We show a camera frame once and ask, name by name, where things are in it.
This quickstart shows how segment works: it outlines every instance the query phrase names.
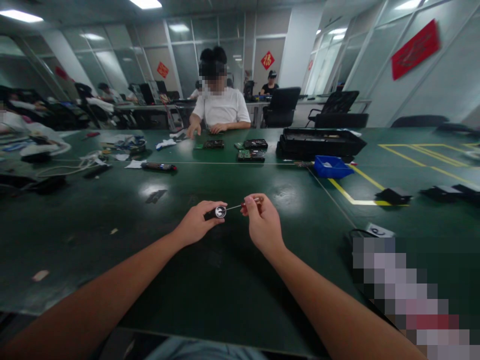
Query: fluorescent light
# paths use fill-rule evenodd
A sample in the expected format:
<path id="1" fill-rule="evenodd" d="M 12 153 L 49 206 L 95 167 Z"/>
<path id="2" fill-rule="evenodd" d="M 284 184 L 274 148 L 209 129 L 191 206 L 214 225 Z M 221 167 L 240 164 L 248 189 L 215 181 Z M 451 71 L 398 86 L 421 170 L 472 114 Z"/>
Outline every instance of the fluorescent light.
<path id="1" fill-rule="evenodd" d="M 0 15 L 3 15 L 12 19 L 20 20 L 26 23 L 38 23 L 43 21 L 41 17 L 27 14 L 26 12 L 21 12 L 17 10 L 0 11 Z"/>
<path id="2" fill-rule="evenodd" d="M 395 8 L 395 10 L 415 9 L 419 4 L 420 4 L 420 0 L 410 0 L 410 1 L 404 2 L 403 4 L 397 6 Z"/>
<path id="3" fill-rule="evenodd" d="M 105 38 L 102 37 L 102 36 L 100 36 L 100 35 L 90 34 L 90 33 L 80 34 L 80 36 L 81 36 L 82 38 L 85 38 L 85 39 L 88 39 L 88 40 L 92 40 L 92 41 L 102 41 L 102 40 L 105 40 Z"/>
<path id="4" fill-rule="evenodd" d="M 184 33 L 190 31 L 190 29 L 185 24 L 172 24 L 168 25 L 168 27 L 176 33 Z"/>
<path id="5" fill-rule="evenodd" d="M 158 9 L 162 7 L 162 4 L 157 0 L 130 0 L 130 1 L 143 10 Z"/>
<path id="6" fill-rule="evenodd" d="M 347 31 L 347 28 L 339 28 L 329 32 L 329 34 L 343 34 Z"/>

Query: green workbench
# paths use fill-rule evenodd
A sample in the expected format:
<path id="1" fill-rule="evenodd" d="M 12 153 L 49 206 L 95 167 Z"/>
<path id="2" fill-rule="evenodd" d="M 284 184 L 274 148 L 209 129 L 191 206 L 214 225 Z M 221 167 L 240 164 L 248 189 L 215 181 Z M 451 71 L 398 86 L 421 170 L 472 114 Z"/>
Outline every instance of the green workbench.
<path id="1" fill-rule="evenodd" d="M 80 173 L 68 176 L 68 186 L 55 194 L 1 198 L 0 311 L 40 315 L 172 231 L 198 202 L 221 200 L 234 206 L 250 193 L 265 193 L 278 209 L 288 248 L 359 301 L 365 299 L 341 249 L 346 232 L 373 222 L 404 238 L 397 244 L 399 251 L 413 254 L 407 265 L 428 269 L 428 282 L 438 283 L 439 298 L 450 299 L 450 313 L 460 314 L 460 325 L 467 321 L 469 328 L 480 328 L 474 306 L 480 289 L 480 209 L 464 202 L 439 204 L 418 194 L 433 185 L 480 184 L 479 164 L 462 154 L 472 150 L 464 144 L 476 139 L 429 128 L 362 129 L 368 145 L 355 159 L 360 172 L 332 181 L 276 158 L 282 129 L 203 134 L 161 151 L 155 145 L 168 139 L 166 131 L 102 131 L 102 136 L 120 132 L 144 135 L 153 150 L 148 160 L 174 164 L 178 171 L 125 169 L 129 162 L 110 160 L 113 168 L 99 179 L 84 179 Z M 11 154 L 0 170 L 33 176 L 45 167 L 77 165 L 80 156 L 100 149 L 101 136 L 81 141 L 85 134 L 67 137 L 72 149 L 48 164 L 32 166 Z M 210 139 L 223 139 L 225 149 L 194 149 Z M 266 139 L 264 164 L 236 162 L 234 143 L 247 139 Z M 409 206 L 377 205 L 375 193 L 383 187 L 401 187 L 414 198 Z M 147 203 L 158 190 L 166 192 L 156 203 Z M 33 282 L 41 270 L 50 274 Z M 202 241 L 179 252 L 120 326 L 277 352 L 325 354 L 287 288 L 252 244 L 248 219 L 237 209 Z"/>

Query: blue container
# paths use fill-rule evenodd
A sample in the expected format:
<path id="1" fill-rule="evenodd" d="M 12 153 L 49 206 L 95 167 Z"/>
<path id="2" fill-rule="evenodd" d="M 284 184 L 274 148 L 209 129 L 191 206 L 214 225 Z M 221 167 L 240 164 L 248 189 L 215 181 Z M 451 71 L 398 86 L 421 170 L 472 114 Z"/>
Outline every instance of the blue container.
<path id="1" fill-rule="evenodd" d="M 325 166 L 325 163 L 329 163 L 331 167 Z M 353 169 L 345 165 L 343 160 L 336 156 L 317 155 L 313 167 L 321 178 L 342 179 L 354 173 Z"/>

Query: red decoration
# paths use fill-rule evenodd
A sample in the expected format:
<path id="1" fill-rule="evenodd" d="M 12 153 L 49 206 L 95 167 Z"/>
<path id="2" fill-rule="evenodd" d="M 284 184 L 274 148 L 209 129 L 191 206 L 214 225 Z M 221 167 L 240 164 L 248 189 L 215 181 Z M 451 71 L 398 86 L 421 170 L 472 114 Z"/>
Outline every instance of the red decoration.
<path id="1" fill-rule="evenodd" d="M 266 55 L 261 59 L 261 64 L 263 65 L 265 70 L 268 70 L 274 62 L 275 62 L 274 56 L 270 51 L 267 52 Z"/>
<path id="2" fill-rule="evenodd" d="M 160 61 L 158 64 L 158 67 L 156 68 L 156 71 L 164 78 L 167 78 L 167 75 L 169 74 L 169 68 L 164 65 L 163 62 Z"/>
<path id="3" fill-rule="evenodd" d="M 433 19 L 391 57 L 393 80 L 401 78 L 439 49 L 439 31 Z"/>

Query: screwdriver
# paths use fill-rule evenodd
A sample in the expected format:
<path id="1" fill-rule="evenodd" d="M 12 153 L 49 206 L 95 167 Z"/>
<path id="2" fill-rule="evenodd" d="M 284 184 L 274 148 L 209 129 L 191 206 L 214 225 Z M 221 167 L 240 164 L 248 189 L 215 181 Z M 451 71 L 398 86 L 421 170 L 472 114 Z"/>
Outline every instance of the screwdriver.
<path id="1" fill-rule="evenodd" d="M 263 197 L 256 197 L 256 198 L 253 199 L 253 201 L 255 201 L 255 203 L 257 205 L 260 205 L 264 201 L 264 198 Z M 234 207 L 229 207 L 227 210 L 232 210 L 232 209 L 236 209 L 236 208 L 239 208 L 239 207 L 246 208 L 247 206 L 245 205 L 244 202 L 242 202 L 240 205 L 237 205 L 237 206 L 234 206 Z"/>

